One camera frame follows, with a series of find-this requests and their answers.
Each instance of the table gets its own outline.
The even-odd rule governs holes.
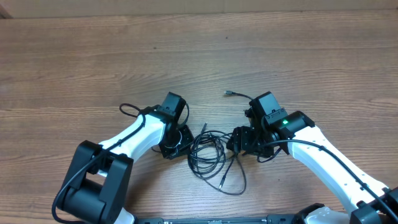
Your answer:
[[[194,135],[204,122],[226,132],[249,124],[248,100],[223,91],[271,91],[363,171],[398,186],[398,11],[4,19],[0,30],[1,223],[54,223],[77,145],[129,126],[120,103],[153,106],[169,91],[189,103]],[[186,158],[148,151],[133,165],[126,208],[165,218],[295,213],[315,202],[343,211],[290,156],[241,160],[248,189],[234,197],[197,179]],[[233,166],[224,188],[241,187]]]

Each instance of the cable connector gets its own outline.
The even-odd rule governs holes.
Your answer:
[[[224,91],[224,94],[225,94],[225,95],[234,95],[235,92],[226,90],[226,91]]]
[[[221,188],[223,187],[225,178],[226,178],[226,175],[223,176],[223,178],[222,178],[222,180],[221,180],[221,182],[220,182],[220,186],[218,187],[218,189],[221,190]]]

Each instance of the wooden surface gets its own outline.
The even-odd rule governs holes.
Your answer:
[[[398,0],[0,0],[13,18],[396,9]]]
[[[248,124],[248,101],[224,90],[272,91],[357,166],[398,186],[398,11],[4,19],[0,30],[1,223],[54,223],[50,206],[76,146],[129,126],[120,103],[152,106],[168,91],[190,104],[195,135],[206,121],[226,132]],[[185,158],[149,151],[134,164],[127,210],[167,218],[292,213],[315,202],[343,210],[290,156],[242,162],[248,189],[232,197],[194,177]],[[242,187],[237,167],[224,187]]]

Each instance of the robotic arm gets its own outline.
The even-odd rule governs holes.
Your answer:
[[[227,148],[235,153],[246,151],[245,154],[257,157],[274,157],[274,147],[281,147],[313,171],[338,197],[348,213],[334,212],[317,205],[296,214],[293,223],[380,223],[378,211],[391,214],[375,197],[388,204],[393,210],[392,215],[398,213],[398,190],[388,189],[356,167],[305,114],[296,111],[288,115],[271,92],[258,96],[249,104],[251,107],[245,114],[251,119],[252,128],[242,126],[234,129]],[[173,159],[187,154],[193,136],[188,126],[177,123],[185,105],[181,96],[169,93],[162,105],[144,109],[136,121],[117,136],[99,144],[81,143],[73,156],[63,188],[70,183],[54,201],[57,207],[88,223],[133,224],[133,215],[123,209],[133,162],[155,145],[159,145],[164,158]],[[145,124],[140,128],[144,117]],[[135,135],[121,142],[120,139],[138,129]],[[317,145],[323,146],[324,150],[315,147]],[[89,161],[110,147],[112,150],[103,159],[74,177]],[[104,184],[86,179],[87,172],[106,177]]]

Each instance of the wooden table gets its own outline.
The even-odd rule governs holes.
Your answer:
[[[206,121],[226,132],[248,125],[247,99],[224,90],[272,91],[357,166],[398,186],[398,11],[11,19],[0,21],[0,222],[54,223],[76,146],[134,121],[120,103],[152,106],[172,91],[190,104],[194,135]],[[290,156],[241,160],[248,189],[234,197],[194,177],[186,158],[149,151],[134,164],[126,208],[167,218],[295,213],[315,202],[343,210]],[[224,188],[241,187],[234,166]]]

